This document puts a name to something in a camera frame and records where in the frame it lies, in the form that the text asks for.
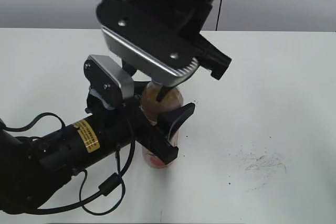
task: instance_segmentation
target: wire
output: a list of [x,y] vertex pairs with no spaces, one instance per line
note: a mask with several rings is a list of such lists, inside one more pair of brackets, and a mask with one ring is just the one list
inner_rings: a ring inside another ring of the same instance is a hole
[[216,23],[216,31],[218,31],[218,23],[220,19],[220,13],[222,11],[222,3],[223,3],[223,0],[220,0],[219,11],[218,11],[218,16],[217,16],[217,23]]
[[74,210],[76,208],[82,207],[82,206],[94,201],[95,199],[97,199],[101,195],[102,195],[102,192],[98,191],[97,193],[93,194],[89,198],[86,198],[82,202],[77,202],[77,203],[74,203],[74,204],[71,204],[71,205],[67,205],[67,206],[63,206],[63,207],[56,207],[56,208],[49,208],[49,209],[32,209],[32,208],[29,208],[29,207],[25,207],[25,206],[19,205],[17,203],[14,203],[13,201],[11,201],[10,199],[8,199],[7,197],[5,197],[3,195],[0,195],[0,200],[3,201],[3,202],[6,202],[10,206],[14,207],[15,210],[21,211],[25,214],[29,214],[29,215],[52,215],[52,214],[58,214],[58,213],[61,213],[61,212],[68,212],[68,211]]
[[65,123],[63,122],[63,120],[58,115],[50,113],[50,112],[46,112],[46,113],[42,113],[42,114],[38,115],[30,123],[28,123],[24,127],[21,127],[21,128],[9,128],[9,127],[5,127],[4,130],[5,131],[9,131],[9,132],[24,132],[24,131],[28,131],[32,127],[34,127],[34,125],[39,120],[41,120],[42,118],[44,118],[45,116],[53,116],[53,117],[57,118],[61,122],[61,130],[64,131],[64,129],[65,129],[66,126],[65,126]]
[[133,157],[134,157],[134,152],[135,152],[135,135],[134,135],[134,130],[132,127],[132,124],[130,120],[128,119],[127,116],[124,115],[125,120],[127,121],[130,133],[131,133],[131,146],[130,146],[130,152],[128,155],[128,158],[126,160],[126,163],[124,165],[124,168],[121,170],[120,174],[121,176],[124,176],[124,174],[127,172],[128,168],[130,167]]
[[[135,151],[135,136],[134,136],[134,130],[133,130],[133,127],[132,127],[132,124],[130,122],[130,120],[128,119],[127,116],[124,115],[124,118],[125,120],[127,121],[127,124],[128,124],[128,127],[129,127],[129,130],[130,130],[130,134],[131,134],[131,146],[130,146],[130,152],[129,152],[129,156],[126,160],[126,163],[123,167],[122,170],[120,170],[120,148],[117,148],[116,150],[116,160],[117,160],[117,171],[118,171],[118,175],[119,175],[119,180],[120,180],[120,183],[121,183],[121,186],[122,186],[122,192],[121,192],[121,197],[120,199],[118,200],[118,202],[109,210],[105,211],[105,212],[93,212],[91,210],[89,210],[88,208],[86,208],[85,206],[82,206],[82,209],[91,214],[91,215],[95,215],[95,216],[103,216],[103,215],[107,215],[107,214],[110,214],[111,212],[115,211],[119,205],[121,204],[122,200],[124,199],[124,196],[126,194],[126,186],[125,186],[125,183],[122,179],[122,176],[127,172],[127,170],[129,169],[130,167],[130,164],[132,163],[132,160],[133,160],[133,157],[134,157],[134,151]],[[84,180],[80,186],[80,189],[79,189],[79,202],[81,202],[81,195],[82,195],[82,190],[83,190],[83,186],[87,180],[87,177],[88,177],[88,172],[86,170],[83,171],[85,176],[84,176]]]
[[[116,159],[117,159],[117,170],[118,170],[118,175],[119,175],[119,180],[120,180],[120,183],[121,183],[121,187],[122,187],[122,192],[121,192],[121,197],[120,199],[118,200],[118,202],[109,210],[105,211],[105,212],[93,212],[89,209],[87,209],[85,206],[82,206],[83,210],[91,215],[95,215],[95,216],[103,216],[103,215],[108,215],[110,213],[112,213],[113,211],[115,211],[119,205],[121,204],[122,200],[124,199],[124,196],[125,196],[125,193],[126,193],[126,187],[125,187],[125,183],[120,175],[120,153],[119,153],[120,150],[117,150],[116,151]],[[84,186],[84,183],[88,177],[88,172],[86,170],[84,170],[84,174],[85,174],[85,177],[84,177],[84,180],[80,186],[80,189],[79,189],[79,201],[81,202],[82,200],[82,189],[83,189],[83,186]]]

